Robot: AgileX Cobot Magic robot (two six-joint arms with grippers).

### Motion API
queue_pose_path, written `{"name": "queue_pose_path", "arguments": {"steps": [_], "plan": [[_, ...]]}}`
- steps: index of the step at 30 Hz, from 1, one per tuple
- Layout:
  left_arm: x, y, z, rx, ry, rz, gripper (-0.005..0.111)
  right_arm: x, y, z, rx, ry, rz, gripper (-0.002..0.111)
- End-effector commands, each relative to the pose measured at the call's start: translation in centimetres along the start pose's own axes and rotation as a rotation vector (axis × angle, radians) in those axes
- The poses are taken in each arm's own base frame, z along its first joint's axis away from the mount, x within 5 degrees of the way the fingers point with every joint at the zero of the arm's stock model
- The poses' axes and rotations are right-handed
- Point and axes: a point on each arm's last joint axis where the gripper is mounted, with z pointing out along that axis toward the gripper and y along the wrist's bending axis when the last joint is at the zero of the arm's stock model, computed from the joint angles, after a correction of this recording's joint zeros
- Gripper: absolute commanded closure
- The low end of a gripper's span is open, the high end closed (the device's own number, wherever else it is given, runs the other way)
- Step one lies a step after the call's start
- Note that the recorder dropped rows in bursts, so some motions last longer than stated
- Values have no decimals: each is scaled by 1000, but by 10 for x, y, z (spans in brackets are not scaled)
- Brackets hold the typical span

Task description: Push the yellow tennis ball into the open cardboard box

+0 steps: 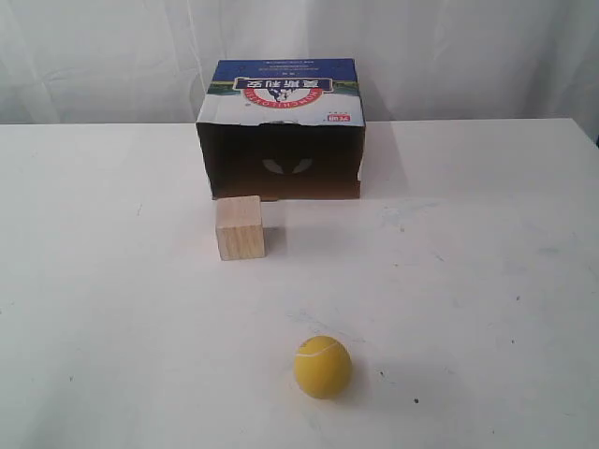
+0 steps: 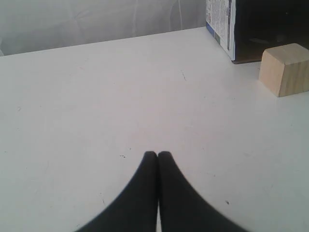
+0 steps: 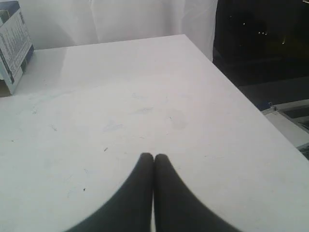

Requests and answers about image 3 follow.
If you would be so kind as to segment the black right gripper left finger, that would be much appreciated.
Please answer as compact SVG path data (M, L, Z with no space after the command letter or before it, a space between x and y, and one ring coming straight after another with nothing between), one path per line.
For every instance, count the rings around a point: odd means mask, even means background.
M154 158L142 153L118 191L69 232L149 232L153 202Z

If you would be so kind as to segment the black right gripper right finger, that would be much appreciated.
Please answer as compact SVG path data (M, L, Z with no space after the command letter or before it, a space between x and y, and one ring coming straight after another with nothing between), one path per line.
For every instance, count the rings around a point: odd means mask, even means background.
M154 219L157 232L239 231L190 191L167 155L158 154L154 161Z

